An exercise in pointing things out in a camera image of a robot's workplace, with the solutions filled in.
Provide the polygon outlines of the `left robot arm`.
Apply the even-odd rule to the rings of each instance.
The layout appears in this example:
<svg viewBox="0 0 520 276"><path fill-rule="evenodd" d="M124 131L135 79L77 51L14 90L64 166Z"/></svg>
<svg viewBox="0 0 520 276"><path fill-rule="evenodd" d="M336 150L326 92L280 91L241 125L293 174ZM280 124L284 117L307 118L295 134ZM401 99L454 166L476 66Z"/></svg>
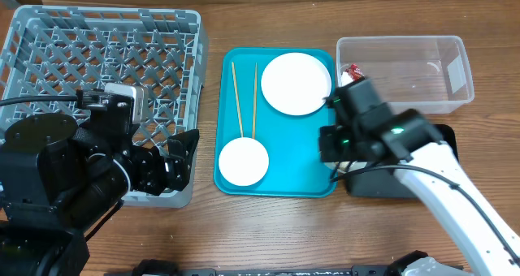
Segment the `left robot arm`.
<svg viewBox="0 0 520 276"><path fill-rule="evenodd" d="M3 275L78 275L90 257L88 241L128 192L187 187L197 129L168 137L166 156L107 129L81 127L65 114L8 128L1 147Z"/></svg>

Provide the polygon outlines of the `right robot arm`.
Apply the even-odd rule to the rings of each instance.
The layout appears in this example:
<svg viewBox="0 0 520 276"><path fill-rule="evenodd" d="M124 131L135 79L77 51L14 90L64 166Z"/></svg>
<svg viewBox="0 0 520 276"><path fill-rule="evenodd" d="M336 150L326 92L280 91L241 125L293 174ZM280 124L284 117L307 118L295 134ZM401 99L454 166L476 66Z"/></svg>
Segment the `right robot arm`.
<svg viewBox="0 0 520 276"><path fill-rule="evenodd" d="M387 171L433 214L466 258L473 275L517 275L519 236L462 169L437 127L416 110L394 114L362 78L324 99L336 124L321 127L322 162L330 180Z"/></svg>

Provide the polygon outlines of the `white napkin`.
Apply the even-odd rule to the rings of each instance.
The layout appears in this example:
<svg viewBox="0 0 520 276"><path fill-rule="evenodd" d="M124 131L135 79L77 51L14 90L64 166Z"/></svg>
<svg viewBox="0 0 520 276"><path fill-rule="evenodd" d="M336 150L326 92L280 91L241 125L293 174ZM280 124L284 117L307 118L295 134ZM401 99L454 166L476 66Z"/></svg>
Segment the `white napkin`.
<svg viewBox="0 0 520 276"><path fill-rule="evenodd" d="M346 86L354 82L353 77L348 71L343 71L340 78L340 87Z"/></svg>

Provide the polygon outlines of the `grey metal bowl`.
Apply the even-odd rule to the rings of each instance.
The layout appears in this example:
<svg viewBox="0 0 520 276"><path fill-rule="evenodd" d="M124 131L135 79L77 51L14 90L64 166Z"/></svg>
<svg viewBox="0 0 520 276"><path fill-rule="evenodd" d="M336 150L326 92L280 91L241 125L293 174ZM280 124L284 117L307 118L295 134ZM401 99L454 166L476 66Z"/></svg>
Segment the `grey metal bowl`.
<svg viewBox="0 0 520 276"><path fill-rule="evenodd" d="M340 164L338 162L327 162L326 165L331 169L334 170L337 165L339 165L337 171L341 174L353 170L357 170L360 168L363 168L366 163L365 162L353 162L350 164L349 162L341 162Z"/></svg>

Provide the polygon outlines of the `red snack wrapper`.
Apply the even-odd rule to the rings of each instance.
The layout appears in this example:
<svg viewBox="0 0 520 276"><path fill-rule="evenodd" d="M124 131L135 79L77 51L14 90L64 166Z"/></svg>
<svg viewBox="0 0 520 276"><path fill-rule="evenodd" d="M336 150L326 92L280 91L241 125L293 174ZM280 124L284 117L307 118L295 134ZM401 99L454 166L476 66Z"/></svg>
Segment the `red snack wrapper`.
<svg viewBox="0 0 520 276"><path fill-rule="evenodd" d="M357 64L352 63L345 72L348 74L348 76L353 81L363 80L365 78L364 74L362 73L361 69L358 67Z"/></svg>

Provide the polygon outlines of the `wooden chopstick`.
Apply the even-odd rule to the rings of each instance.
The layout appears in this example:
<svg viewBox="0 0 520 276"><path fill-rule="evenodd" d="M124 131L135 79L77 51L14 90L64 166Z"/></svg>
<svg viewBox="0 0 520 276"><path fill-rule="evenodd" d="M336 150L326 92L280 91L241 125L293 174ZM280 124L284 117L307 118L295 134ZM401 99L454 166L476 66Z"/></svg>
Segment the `wooden chopstick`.
<svg viewBox="0 0 520 276"><path fill-rule="evenodd" d="M254 83L253 83L253 121L252 121L252 138L256 138L256 118L257 118L257 99L258 99L258 64L255 63Z"/></svg>
<svg viewBox="0 0 520 276"><path fill-rule="evenodd" d="M232 67L232 79L233 79L233 86L234 86L234 93L235 93L235 100L236 100L236 112L237 112L237 118L238 118L239 129L240 129L240 137L244 137L243 123L242 123L242 116L241 116L241 104L240 104L238 84L237 84L237 79L236 79L236 65L234 62L231 62L231 67Z"/></svg>

